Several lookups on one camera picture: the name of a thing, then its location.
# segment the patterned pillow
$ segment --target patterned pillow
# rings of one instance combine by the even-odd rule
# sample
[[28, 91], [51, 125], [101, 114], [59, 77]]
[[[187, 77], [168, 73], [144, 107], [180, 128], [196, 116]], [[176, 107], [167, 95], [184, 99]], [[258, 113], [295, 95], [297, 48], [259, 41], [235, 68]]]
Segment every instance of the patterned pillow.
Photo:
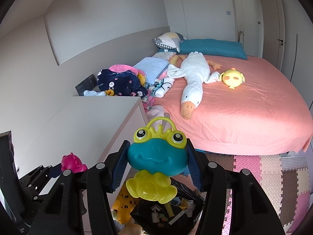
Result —
[[165, 33], [153, 41], [159, 48], [175, 49], [180, 52], [179, 44], [184, 41], [184, 37], [179, 33]]
[[152, 57], [158, 57], [158, 58], [162, 58], [162, 59], [164, 59], [164, 60], [169, 61], [169, 60], [171, 60], [172, 57], [175, 56], [175, 55], [176, 55], [175, 52], [157, 52], [157, 53], [155, 53], [155, 55], [152, 56]]

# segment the pink blanket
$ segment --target pink blanket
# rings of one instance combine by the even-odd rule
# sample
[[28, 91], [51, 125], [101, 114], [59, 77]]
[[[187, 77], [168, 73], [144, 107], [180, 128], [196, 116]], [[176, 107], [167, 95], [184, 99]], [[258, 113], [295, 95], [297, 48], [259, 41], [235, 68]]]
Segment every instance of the pink blanket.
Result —
[[203, 84], [202, 101], [190, 120], [183, 119], [180, 111], [187, 84], [184, 78], [176, 79], [167, 94], [155, 100], [195, 148], [229, 155], [306, 151], [313, 133], [312, 116], [297, 89], [279, 70], [255, 57], [205, 57], [223, 65], [220, 73], [236, 68], [246, 83], [234, 90], [223, 82]]

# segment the door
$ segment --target door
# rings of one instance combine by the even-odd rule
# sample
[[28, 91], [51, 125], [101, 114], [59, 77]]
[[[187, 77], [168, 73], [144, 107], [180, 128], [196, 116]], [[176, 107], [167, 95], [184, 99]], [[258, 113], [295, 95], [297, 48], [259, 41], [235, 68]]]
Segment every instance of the door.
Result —
[[285, 17], [281, 0], [261, 0], [264, 19], [263, 58], [281, 70], [285, 49]]
[[262, 58], [263, 12], [261, 0], [234, 0], [238, 42], [248, 56]]

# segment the frog toy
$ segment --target frog toy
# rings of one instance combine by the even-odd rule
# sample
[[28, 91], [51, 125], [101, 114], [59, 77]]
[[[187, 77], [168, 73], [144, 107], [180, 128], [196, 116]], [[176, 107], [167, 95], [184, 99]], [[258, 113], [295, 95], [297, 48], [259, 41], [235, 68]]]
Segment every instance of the frog toy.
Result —
[[[163, 132], [159, 125], [157, 132], [150, 127], [157, 120], [170, 123], [172, 129]], [[184, 171], [188, 163], [185, 151], [187, 138], [176, 129], [172, 120], [167, 117], [152, 119], [147, 127], [139, 128], [134, 134], [134, 143], [128, 149], [127, 160], [136, 170], [147, 170], [152, 175], [161, 172], [171, 177]]]
[[134, 198], [143, 198], [148, 201], [158, 201], [161, 204], [170, 202], [177, 194], [177, 188], [171, 185], [171, 179], [156, 172], [151, 175], [143, 169], [136, 173], [133, 179], [126, 181], [126, 187]]
[[223, 72], [220, 75], [219, 80], [223, 80], [230, 89], [235, 89], [235, 87], [245, 82], [245, 77], [235, 68], [231, 68], [230, 70]]
[[[157, 120], [168, 121], [172, 129], [163, 132], [163, 126], [159, 125], [156, 132], [150, 126]], [[156, 117], [147, 127], [139, 128], [127, 152], [129, 164], [139, 170], [133, 179], [126, 182], [131, 196], [161, 204], [171, 201], [177, 194], [177, 188], [171, 185], [169, 177], [180, 174], [186, 168], [186, 144], [185, 134], [178, 131], [169, 118]]]

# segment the white dresser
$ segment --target white dresser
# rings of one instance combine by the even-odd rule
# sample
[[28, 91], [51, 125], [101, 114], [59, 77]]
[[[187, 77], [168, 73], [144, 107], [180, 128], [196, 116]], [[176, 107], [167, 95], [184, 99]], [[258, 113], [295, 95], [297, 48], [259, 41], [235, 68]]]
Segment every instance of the white dresser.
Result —
[[[133, 143], [135, 131], [148, 123], [140, 97], [77, 96], [72, 97], [46, 124], [34, 140], [31, 151], [31, 171], [39, 165], [57, 165], [64, 155], [73, 152], [88, 168], [117, 152], [123, 141]], [[122, 183], [126, 179], [130, 165]], [[56, 179], [51, 179], [41, 194], [48, 193]], [[113, 205], [120, 187], [107, 194]], [[87, 206], [86, 191], [84, 202]], [[83, 215], [84, 230], [90, 231], [88, 212]]]

